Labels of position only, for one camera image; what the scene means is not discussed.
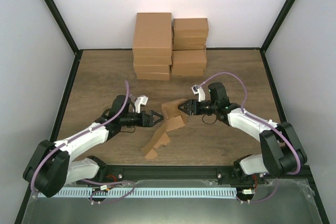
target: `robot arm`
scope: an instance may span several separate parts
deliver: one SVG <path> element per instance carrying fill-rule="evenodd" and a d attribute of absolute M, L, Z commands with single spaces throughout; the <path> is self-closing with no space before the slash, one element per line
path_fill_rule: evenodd
<path fill-rule="evenodd" d="M 280 146 L 282 139 L 275 134 L 268 126 L 250 118 L 246 110 L 241 110 L 240 105 L 230 103 L 225 87 L 220 82 L 211 83 L 209 86 L 210 100 L 198 97 L 198 100 L 188 100 L 180 104 L 179 110 L 188 115 L 212 115 L 228 126 L 238 128 L 260 142 L 260 155 L 249 155 L 237 160 L 234 165 L 239 169 L 240 176 L 254 173 L 269 173 L 280 177 L 282 174 L 291 172 L 297 168 L 293 153 L 287 145 Z M 193 86 L 194 94 L 202 93 L 202 87 Z M 276 123 L 272 120 L 264 120 L 253 116 L 281 132 L 289 140 L 299 156 L 301 165 L 307 162 L 307 156 L 299 141 L 293 126 L 287 122 Z"/>
<path fill-rule="evenodd" d="M 145 111 L 140 110 L 140 106 L 145 105 L 147 100 L 148 98 L 144 95 L 137 98 L 136 105 L 133 104 L 135 111 L 129 112 L 132 101 L 128 98 L 121 114 L 114 121 L 101 126 L 121 109 L 125 96 L 119 95 L 114 100 L 111 108 L 105 110 L 101 117 L 83 131 L 54 143 L 48 140 L 42 141 L 30 159 L 23 178 L 30 183 L 37 166 L 45 156 L 54 148 L 65 144 L 43 165 L 35 180 L 35 187 L 45 196 L 52 197 L 64 185 L 81 179 L 95 178 L 102 182 L 106 173 L 106 164 L 103 161 L 94 156 L 89 156 L 76 162 L 73 162 L 73 160 L 90 148 L 113 138 L 121 131 L 123 126 L 152 127 L 161 122 L 163 120 L 162 115 L 155 111 L 150 111 L 150 114 L 146 114 Z M 80 136 L 74 141 L 69 141 L 78 135 Z"/>

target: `cardboard box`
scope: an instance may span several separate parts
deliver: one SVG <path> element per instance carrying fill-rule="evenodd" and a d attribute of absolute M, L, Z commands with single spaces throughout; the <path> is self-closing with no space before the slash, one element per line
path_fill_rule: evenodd
<path fill-rule="evenodd" d="M 133 65 L 171 65 L 172 57 L 134 57 Z"/>
<path fill-rule="evenodd" d="M 202 50 L 202 49 L 205 49 L 204 44 L 189 44 L 189 45 L 173 44 L 173 50 Z"/>
<path fill-rule="evenodd" d="M 138 57 L 157 57 L 157 58 L 169 58 L 172 56 L 172 51 L 170 50 L 169 53 L 167 52 L 156 52 L 156 48 L 153 48 L 150 50 L 144 51 L 144 53 L 136 53 L 133 51 L 133 57 L 138 58 Z"/>
<path fill-rule="evenodd" d="M 205 45 L 206 37 L 174 37 L 173 44 L 177 45 Z"/>
<path fill-rule="evenodd" d="M 207 18 L 175 18 L 174 37 L 207 37 Z"/>
<path fill-rule="evenodd" d="M 203 69 L 174 69 L 172 68 L 172 76 L 203 76 Z"/>
<path fill-rule="evenodd" d="M 136 73 L 138 80 L 169 81 L 171 73 Z"/>
<path fill-rule="evenodd" d="M 147 159 L 156 158 L 157 152 L 155 148 L 159 148 L 161 145 L 167 145 L 170 142 L 170 138 L 167 132 L 184 127 L 187 121 L 187 115 L 178 110 L 177 106 L 186 99 L 179 99 L 172 102 L 162 103 L 161 113 L 164 116 L 165 122 L 161 127 L 154 132 L 151 140 L 141 149 L 142 154 Z"/>
<path fill-rule="evenodd" d="M 172 14 L 138 13 L 133 38 L 135 57 L 169 57 L 172 52 Z"/>
<path fill-rule="evenodd" d="M 133 65 L 136 73 L 170 73 L 169 65 Z"/>
<path fill-rule="evenodd" d="M 173 69 L 205 69 L 205 50 L 173 51 Z"/>

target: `wooden table surface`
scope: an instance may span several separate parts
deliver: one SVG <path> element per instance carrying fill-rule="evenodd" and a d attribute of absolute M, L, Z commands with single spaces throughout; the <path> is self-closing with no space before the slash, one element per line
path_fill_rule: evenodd
<path fill-rule="evenodd" d="M 248 92 L 245 108 L 250 113 L 279 122 L 258 50 L 208 50 L 203 77 L 172 77 L 170 81 L 137 80 L 132 58 L 130 50 L 83 52 L 59 140 L 88 127 L 111 106 L 118 94 L 125 94 L 124 80 L 128 80 L 130 92 L 135 97 L 142 94 L 149 97 L 146 110 L 160 112 L 163 102 L 180 98 L 195 99 L 191 86 L 220 71 L 229 71 L 242 79 Z M 213 81 L 224 84 L 231 102 L 240 104 L 243 101 L 243 88 L 235 78 L 221 75 Z M 213 119 L 214 116 L 205 118 L 207 122 Z M 240 157 L 261 152 L 259 142 L 244 132 L 221 122 L 206 125 L 202 122 L 202 116 L 189 116 L 185 127 L 168 132 L 171 141 L 168 146 L 156 150 L 158 157 L 147 160 L 141 148 L 160 125 L 153 128 L 137 127 L 132 134 L 119 133 L 87 151 L 80 159 L 95 155 L 107 164 L 119 165 L 232 165 Z"/>

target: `cardboard piece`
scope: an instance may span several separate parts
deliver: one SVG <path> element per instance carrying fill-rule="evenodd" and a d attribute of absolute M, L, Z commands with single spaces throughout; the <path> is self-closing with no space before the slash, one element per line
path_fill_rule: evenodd
<path fill-rule="evenodd" d="M 141 148 L 141 152 L 147 159 L 156 158 L 158 155 L 154 148 L 159 148 L 161 145 L 167 145 L 169 142 L 170 138 L 166 133 L 166 123 L 163 123 L 161 127 L 154 132 L 151 140 Z"/>
<path fill-rule="evenodd" d="M 171 73 L 136 73 L 138 80 L 169 81 Z"/>
<path fill-rule="evenodd" d="M 172 57 L 134 57 L 133 65 L 171 65 Z"/>
<path fill-rule="evenodd" d="M 207 18 L 174 19 L 174 37 L 207 37 L 208 32 Z"/>
<path fill-rule="evenodd" d="M 164 102 L 161 104 L 161 114 L 164 116 L 165 122 L 170 118 L 174 118 L 176 116 L 184 114 L 181 110 L 178 109 L 178 105 L 185 101 L 186 99 L 178 99 L 175 101 Z"/>
<path fill-rule="evenodd" d="M 135 57 L 169 57 L 172 52 L 172 14 L 137 13 L 133 38 Z"/>
<path fill-rule="evenodd" d="M 205 45 L 207 37 L 174 37 L 176 45 Z"/>
<path fill-rule="evenodd" d="M 173 50 L 202 50 L 205 49 L 205 44 L 173 44 Z"/>
<path fill-rule="evenodd" d="M 166 132 L 169 131 L 174 131 L 177 130 L 179 128 L 184 127 L 187 124 L 187 115 L 179 115 L 179 116 L 175 116 L 174 118 L 169 118 L 166 121 Z"/>
<path fill-rule="evenodd" d="M 169 65 L 133 65 L 136 73 L 170 73 Z"/>
<path fill-rule="evenodd" d="M 172 68 L 172 76 L 203 76 L 203 69 L 174 69 Z"/>
<path fill-rule="evenodd" d="M 177 106 L 184 101 L 186 101 L 186 99 L 178 99 L 161 104 L 161 113 L 164 116 L 165 122 L 154 132 L 151 140 L 141 149 L 145 158 L 156 158 L 158 155 L 154 149 L 159 148 L 161 145 L 166 146 L 170 142 L 167 132 L 185 126 L 187 115 L 177 108 Z"/>
<path fill-rule="evenodd" d="M 174 69 L 205 69 L 206 52 L 205 50 L 182 50 L 173 51 Z"/>

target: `black enclosure frame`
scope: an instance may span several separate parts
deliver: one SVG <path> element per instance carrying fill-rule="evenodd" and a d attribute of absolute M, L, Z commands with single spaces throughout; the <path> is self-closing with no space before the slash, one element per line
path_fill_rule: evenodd
<path fill-rule="evenodd" d="M 64 94 L 61 100 L 61 104 L 57 113 L 56 121 L 54 128 L 52 130 L 52 134 L 50 137 L 51 141 L 55 141 L 57 139 L 57 135 L 60 130 L 60 126 L 64 117 L 65 109 L 69 100 L 69 96 L 71 93 L 72 85 L 76 77 L 76 73 L 78 70 L 78 66 L 80 63 L 80 59 L 85 49 L 79 49 L 67 28 L 55 2 L 53 0 L 44 0 L 47 4 L 51 14 L 53 15 L 55 21 L 57 22 L 59 28 L 61 29 L 65 39 L 67 40 L 69 46 L 71 47 L 72 51 L 74 52 L 74 61 L 71 67 L 70 75 L 64 90 Z M 281 27 L 283 21 L 285 20 L 287 14 L 289 13 L 292 5 L 294 4 L 295 0 L 286 0 L 278 17 L 276 18 L 271 30 L 269 31 L 263 45 L 261 48 L 208 48 L 208 50 L 235 50 L 235 49 L 257 49 L 260 50 L 261 58 L 264 63 L 264 67 L 266 70 L 267 78 L 271 87 L 271 91 L 275 100 L 276 108 L 278 110 L 278 114 L 280 117 L 281 122 L 286 120 L 286 116 L 284 110 L 282 108 L 279 95 L 271 74 L 271 71 L 268 66 L 267 58 L 266 58 L 266 51 L 269 48 L 271 42 L 273 41 L 274 37 L 277 34 L 277 31 Z M 127 49 L 110 49 L 110 50 L 127 50 Z M 232 169 L 232 166 L 108 166 L 108 169 L 112 173 L 122 174 L 123 179 L 127 180 L 143 180 L 143 179 L 216 179 L 220 184 L 226 184 L 231 186 L 242 186 L 241 184 L 238 185 L 235 181 L 231 181 L 229 178 L 218 178 L 217 174 L 221 173 L 224 174 L 227 170 Z M 328 217 L 324 210 L 324 206 L 322 204 L 320 195 L 318 193 L 317 187 L 314 182 L 314 178 L 310 171 L 308 165 L 304 165 L 299 174 L 296 175 L 285 175 L 282 177 L 284 179 L 307 179 L 309 182 L 310 187 L 314 190 L 315 196 L 314 200 L 318 207 L 318 211 L 323 223 L 328 224 Z M 30 198 L 30 187 L 28 186 L 26 190 L 26 194 L 24 196 L 22 205 L 19 209 L 17 218 L 15 223 L 19 224 L 22 223 L 24 213 L 27 207 L 27 203 Z"/>

